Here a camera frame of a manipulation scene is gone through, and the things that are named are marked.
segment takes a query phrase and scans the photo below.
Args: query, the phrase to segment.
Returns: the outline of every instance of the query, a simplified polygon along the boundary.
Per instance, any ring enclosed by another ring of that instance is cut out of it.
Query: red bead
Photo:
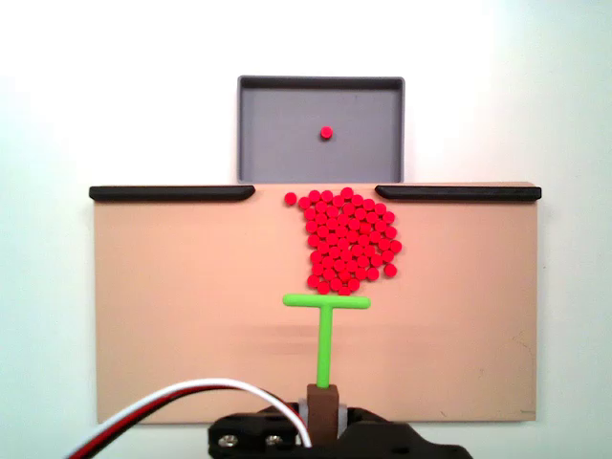
[[[296,202],[297,202],[297,196],[295,196],[295,193],[287,193],[285,195],[285,204],[287,206],[292,206]]]
[[[311,234],[310,236],[308,236],[308,245],[310,247],[317,248],[319,244],[320,242],[316,234]]]
[[[374,244],[378,244],[380,240],[381,234],[378,231],[370,232],[370,241],[372,241]]]
[[[393,276],[395,276],[395,274],[397,274],[397,273],[398,273],[398,269],[395,267],[395,265],[393,265],[393,264],[391,264],[391,263],[389,263],[388,265],[386,265],[386,266],[384,267],[384,274],[385,274],[387,277],[393,277]]]
[[[399,253],[402,251],[402,243],[400,241],[391,241],[389,249],[391,249],[393,253]]]
[[[372,225],[370,225],[369,223],[362,223],[360,225],[361,234],[369,234],[370,232],[372,232]]]
[[[321,295],[329,294],[329,284],[327,282],[319,282],[317,285],[317,291]]]
[[[313,265],[313,274],[314,275],[322,275],[325,268],[320,263],[315,263]]]
[[[361,268],[365,268],[366,266],[368,266],[370,264],[370,260],[367,258],[367,256],[362,255],[362,256],[357,258],[357,264]]]
[[[375,281],[379,278],[379,275],[381,274],[376,268],[370,268],[369,270],[367,270],[367,280]]]
[[[332,193],[329,189],[326,189],[321,193],[321,199],[326,203],[329,203],[332,199],[334,199],[334,193]]]
[[[336,236],[337,237],[346,237],[347,234],[348,234],[348,229],[346,227],[337,227],[336,228]]]
[[[308,199],[306,196],[304,196],[303,198],[299,198],[299,201],[297,201],[297,205],[300,208],[309,208],[310,207],[310,199]]]
[[[334,292],[337,292],[338,290],[340,290],[342,288],[342,281],[340,279],[338,279],[337,277],[334,277],[330,283],[329,283],[330,287],[332,288],[332,290]]]
[[[329,256],[336,259],[340,256],[340,249],[338,247],[329,248]]]
[[[357,240],[359,239],[359,237],[360,237],[360,235],[356,231],[352,231],[352,230],[348,231],[348,234],[346,235],[346,239],[351,244],[355,244],[357,242]]]
[[[363,208],[368,212],[370,210],[374,210],[374,200],[373,199],[364,199],[363,200]]]
[[[315,222],[317,225],[325,225],[325,222],[327,222],[327,215],[324,213],[318,213],[315,217]]]
[[[313,189],[310,193],[308,193],[308,199],[310,199],[311,203],[315,203],[319,199],[321,199],[321,193]]]
[[[346,200],[351,199],[353,197],[353,188],[351,188],[350,186],[343,188],[340,192],[340,195]]]
[[[386,227],[386,230],[384,231],[384,235],[388,237],[389,239],[393,239],[395,236],[398,235],[398,231],[393,227]]]
[[[367,212],[365,211],[365,209],[363,208],[355,209],[355,218],[357,218],[358,220],[363,220],[366,215],[367,215]]]
[[[334,266],[334,257],[332,255],[324,256],[321,260],[321,266],[325,270],[329,270]]]
[[[386,206],[383,203],[378,203],[374,206],[374,211],[379,215],[384,215],[386,212]]]
[[[382,216],[382,219],[384,220],[385,223],[391,224],[395,222],[395,213],[385,212],[384,215]]]
[[[367,234],[362,234],[357,240],[360,246],[368,246],[370,244],[370,238]]]
[[[348,249],[348,239],[345,239],[344,237],[342,237],[341,239],[338,240],[338,248],[341,251],[345,251]]]
[[[327,212],[327,216],[328,217],[338,217],[338,208],[334,207],[334,206],[328,206],[327,209],[325,210]]]
[[[308,286],[311,289],[315,289],[318,285],[318,283],[320,282],[320,280],[318,279],[318,275],[309,275],[308,276]]]
[[[372,263],[372,266],[374,268],[378,268],[383,263],[383,258],[380,255],[375,253],[370,258],[370,263]]]
[[[383,220],[379,220],[374,224],[374,230],[384,232],[384,230],[386,230],[386,223]]]
[[[365,268],[357,268],[355,270],[355,278],[358,280],[364,280],[367,277],[367,271]]]
[[[367,223],[375,224],[379,221],[379,216],[375,212],[367,212],[365,216],[365,221]]]
[[[382,253],[382,261],[385,263],[391,263],[393,261],[393,258],[395,258],[395,255],[392,251],[384,251]]]
[[[315,210],[318,213],[325,213],[325,209],[327,209],[327,205],[324,202],[319,201],[318,203],[315,204]]]
[[[357,208],[363,204],[363,197],[361,197],[360,194],[355,194],[351,198],[351,203],[353,203],[353,206]]]
[[[306,220],[315,220],[316,216],[317,216],[317,211],[314,210],[313,208],[307,208],[306,210],[304,210],[304,218]]]
[[[349,279],[348,288],[351,292],[356,292],[360,289],[360,282],[357,279]]]

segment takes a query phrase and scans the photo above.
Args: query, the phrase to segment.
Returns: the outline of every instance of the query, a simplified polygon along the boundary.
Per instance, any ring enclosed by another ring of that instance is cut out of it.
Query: white cable
[[[306,429],[306,426],[304,425],[302,420],[299,419],[299,416],[297,416],[288,406],[283,404],[280,400],[278,400],[273,395],[270,395],[268,392],[261,390],[259,387],[255,387],[254,385],[249,384],[248,382],[232,380],[229,378],[206,378],[204,380],[191,380],[191,381],[178,382],[176,384],[169,385],[168,387],[165,387],[164,389],[160,389],[157,392],[153,392],[151,395],[147,395],[146,397],[144,397],[143,399],[140,399],[136,403],[131,404],[127,408],[123,409],[116,415],[112,416],[111,418],[107,419],[105,422],[100,424],[98,428],[89,437],[83,440],[78,445],[78,447],[73,449],[73,451],[70,454],[68,454],[68,456],[70,457],[80,448],[87,445],[89,442],[91,442],[94,438],[100,435],[108,427],[112,426],[113,424],[120,421],[124,417],[129,416],[134,411],[142,408],[146,404],[150,404],[151,402],[154,402],[160,397],[170,395],[179,390],[193,389],[196,387],[210,387],[210,386],[215,386],[215,385],[223,385],[227,387],[234,387],[236,389],[246,390],[247,392],[251,392],[251,394],[261,397],[266,402],[268,402],[269,404],[274,406],[276,409],[278,409],[278,411],[284,414],[287,417],[287,419],[289,419],[289,421],[292,422],[292,424],[297,429],[297,433],[299,434],[299,437],[302,440],[302,445],[305,448],[311,448],[313,446],[310,440],[310,435],[308,434],[308,430]]]

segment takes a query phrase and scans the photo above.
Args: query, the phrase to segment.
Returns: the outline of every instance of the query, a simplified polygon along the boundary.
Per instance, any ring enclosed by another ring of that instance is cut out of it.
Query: wire
[[[297,429],[305,448],[311,448],[312,442],[308,430],[303,421],[293,409],[285,404],[275,395],[266,392],[247,382],[232,380],[228,378],[209,378],[204,380],[191,380],[170,385],[158,390],[128,406],[116,415],[102,423],[89,437],[87,437],[69,455],[69,459],[85,459],[94,457],[98,452],[107,447],[124,431],[142,419],[154,413],[163,406],[186,395],[197,392],[206,392],[214,389],[240,389],[251,392],[253,395],[261,397],[278,411],[284,414]]]

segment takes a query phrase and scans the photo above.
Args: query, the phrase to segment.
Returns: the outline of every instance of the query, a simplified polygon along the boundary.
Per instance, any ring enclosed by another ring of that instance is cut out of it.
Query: black bar
[[[253,185],[230,186],[91,186],[89,197],[100,203],[235,202],[249,199]]]
[[[393,201],[533,202],[542,197],[539,186],[378,185],[374,189],[383,198]]]

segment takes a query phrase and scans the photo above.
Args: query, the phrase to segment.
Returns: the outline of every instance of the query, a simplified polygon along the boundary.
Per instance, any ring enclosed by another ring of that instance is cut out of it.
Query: green t-shaped pusher
[[[283,296],[285,306],[319,308],[317,387],[329,387],[329,370],[332,360],[332,323],[335,309],[367,309],[370,298],[365,296],[298,295]]]

